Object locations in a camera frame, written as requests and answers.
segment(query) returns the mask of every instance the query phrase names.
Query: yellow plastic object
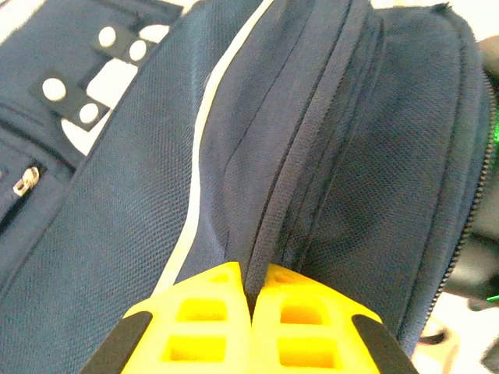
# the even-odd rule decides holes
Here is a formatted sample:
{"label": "yellow plastic object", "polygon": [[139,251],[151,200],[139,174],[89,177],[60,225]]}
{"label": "yellow plastic object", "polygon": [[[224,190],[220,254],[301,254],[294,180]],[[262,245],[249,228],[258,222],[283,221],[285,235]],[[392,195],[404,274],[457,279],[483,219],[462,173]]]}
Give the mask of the yellow plastic object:
{"label": "yellow plastic object", "polygon": [[250,373],[250,314],[238,263],[225,263],[134,305],[153,315],[123,374]]}
{"label": "yellow plastic object", "polygon": [[352,322],[369,309],[303,275],[270,265],[253,314],[252,372],[378,373]]}

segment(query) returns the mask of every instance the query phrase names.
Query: zipper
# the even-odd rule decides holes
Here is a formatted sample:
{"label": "zipper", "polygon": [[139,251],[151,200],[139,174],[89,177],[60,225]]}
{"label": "zipper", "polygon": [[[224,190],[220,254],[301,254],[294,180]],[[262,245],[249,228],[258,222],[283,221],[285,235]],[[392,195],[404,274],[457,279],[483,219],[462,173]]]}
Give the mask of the zipper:
{"label": "zipper", "polygon": [[6,219],[12,209],[37,185],[39,180],[40,170],[38,167],[32,166],[24,171],[21,179],[11,189],[8,189],[0,199],[0,222]]}
{"label": "zipper", "polygon": [[461,231],[461,236],[459,237],[458,244],[455,247],[454,254],[452,255],[451,262],[449,263],[447,270],[445,271],[444,277],[442,278],[442,281],[440,282],[437,292],[435,292],[435,296],[433,300],[431,301],[430,308],[428,309],[428,312],[426,312],[426,320],[425,320],[425,326],[426,323],[428,322],[428,319],[431,316],[432,311],[434,310],[435,304],[437,304],[437,300],[444,291],[445,285],[451,277],[452,272],[454,271],[455,265],[458,262],[458,258],[461,255],[462,248],[464,245],[468,242],[469,236],[471,235],[472,232],[472,226],[473,222],[475,220],[476,216],[476,211],[478,210],[480,203],[482,201],[483,197],[483,189],[485,187],[485,184],[487,183],[487,179],[490,173],[490,168],[492,166],[492,163],[494,161],[494,145],[495,145],[495,131],[496,131],[496,121],[497,121],[497,109],[496,109],[496,99],[495,99],[495,94],[494,94],[494,89],[492,88],[492,85],[490,84],[489,79],[487,76],[485,76],[485,73],[483,74],[483,77],[485,79],[485,84],[487,86],[487,92],[489,94],[490,98],[490,118],[489,118],[489,125],[490,125],[490,131],[489,131],[489,136],[487,139],[487,148],[485,149],[485,155],[483,157],[483,163],[482,163],[482,171],[480,173],[480,179],[478,181],[478,185],[476,186],[476,191],[475,195],[473,197],[473,203],[471,205],[471,208],[469,210],[468,217],[466,218],[466,223],[465,227]]}

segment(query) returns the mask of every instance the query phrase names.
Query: zipper track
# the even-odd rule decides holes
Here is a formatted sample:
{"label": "zipper track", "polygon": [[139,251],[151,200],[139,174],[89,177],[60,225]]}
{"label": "zipper track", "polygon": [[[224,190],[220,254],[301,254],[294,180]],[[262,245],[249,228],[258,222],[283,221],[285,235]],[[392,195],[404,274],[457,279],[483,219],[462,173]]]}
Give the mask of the zipper track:
{"label": "zipper track", "polygon": [[483,78],[485,80],[485,84],[487,86],[487,92],[490,98],[490,118],[489,118],[490,131],[487,139],[487,148],[485,149],[485,155],[483,157],[482,171],[480,172],[480,179],[478,181],[478,185],[476,186],[476,191],[473,197],[472,206],[469,210],[468,217],[466,218],[465,226],[461,231],[461,236],[459,237],[458,244],[456,245],[454,254],[452,255],[451,262],[449,263],[447,270],[445,271],[442,281],[438,285],[437,292],[435,292],[435,296],[431,301],[430,308],[428,309],[428,312],[426,312],[425,326],[426,322],[428,322],[428,319],[431,316],[432,311],[434,310],[435,304],[437,304],[438,298],[444,291],[445,284],[447,283],[449,277],[454,271],[455,265],[458,262],[458,258],[461,255],[463,246],[469,240],[469,236],[471,235],[472,232],[473,222],[476,216],[476,211],[478,210],[480,203],[482,201],[483,189],[487,183],[488,176],[490,173],[490,168],[494,160],[494,148],[495,148],[494,135],[495,135],[496,121],[497,121],[497,109],[496,109],[497,102],[495,99],[494,89],[492,88],[492,85],[490,84],[490,81],[485,75],[485,73],[483,74]]}

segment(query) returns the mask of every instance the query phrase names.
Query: zipper pull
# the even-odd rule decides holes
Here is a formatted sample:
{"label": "zipper pull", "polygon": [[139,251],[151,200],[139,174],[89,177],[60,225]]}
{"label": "zipper pull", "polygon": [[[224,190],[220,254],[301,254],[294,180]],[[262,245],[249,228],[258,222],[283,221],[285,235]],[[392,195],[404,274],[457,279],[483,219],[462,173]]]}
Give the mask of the zipper pull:
{"label": "zipper pull", "polygon": [[12,187],[14,193],[23,197],[26,192],[31,190],[35,185],[37,185],[40,180],[40,171],[36,166],[26,169],[24,171],[23,177]]}

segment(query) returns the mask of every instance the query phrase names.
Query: navy blue backpack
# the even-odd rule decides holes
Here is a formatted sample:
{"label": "navy blue backpack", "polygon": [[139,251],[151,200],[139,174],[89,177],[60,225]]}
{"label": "navy blue backpack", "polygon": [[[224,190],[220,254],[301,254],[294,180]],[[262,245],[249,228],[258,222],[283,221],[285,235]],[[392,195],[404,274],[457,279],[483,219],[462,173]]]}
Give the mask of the navy blue backpack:
{"label": "navy blue backpack", "polygon": [[[494,151],[466,22],[367,0],[181,11],[47,0],[0,45],[0,372],[78,372],[131,305],[228,261],[250,306],[277,263],[372,309],[410,354]],[[156,23],[170,32],[137,62]],[[112,48],[95,44],[108,26]],[[139,72],[85,157],[60,119],[102,118],[85,88],[110,58]]]}

